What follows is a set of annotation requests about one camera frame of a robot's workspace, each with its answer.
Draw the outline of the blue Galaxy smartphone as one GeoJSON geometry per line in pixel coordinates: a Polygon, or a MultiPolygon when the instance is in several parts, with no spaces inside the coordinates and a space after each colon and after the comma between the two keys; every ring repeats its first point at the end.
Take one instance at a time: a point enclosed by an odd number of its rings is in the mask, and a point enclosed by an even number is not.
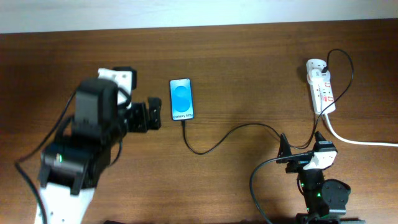
{"type": "Polygon", "coordinates": [[[174,121],[193,119],[195,114],[191,79],[171,80],[169,87],[172,119],[174,121]]]}

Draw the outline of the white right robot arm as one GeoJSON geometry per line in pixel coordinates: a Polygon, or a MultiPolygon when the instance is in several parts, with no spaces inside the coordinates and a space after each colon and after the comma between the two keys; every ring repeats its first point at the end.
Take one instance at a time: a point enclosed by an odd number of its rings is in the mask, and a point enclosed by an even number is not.
{"type": "Polygon", "coordinates": [[[298,184],[307,208],[306,214],[296,215],[297,223],[340,223],[346,214],[350,186],[340,180],[326,180],[323,175],[323,171],[333,165],[337,154],[335,145],[317,131],[311,151],[295,154],[286,160],[286,173],[298,174],[298,184]]]}

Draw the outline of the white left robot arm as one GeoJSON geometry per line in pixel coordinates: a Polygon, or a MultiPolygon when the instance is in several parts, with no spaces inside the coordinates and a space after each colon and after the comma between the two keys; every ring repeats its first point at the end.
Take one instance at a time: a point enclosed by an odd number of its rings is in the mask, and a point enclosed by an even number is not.
{"type": "Polygon", "coordinates": [[[75,112],[40,155],[36,223],[81,223],[101,173],[115,164],[111,148],[121,146],[127,133],[160,129],[161,99],[132,102],[136,85],[131,67],[101,68],[98,77],[79,84],[75,112]]]}

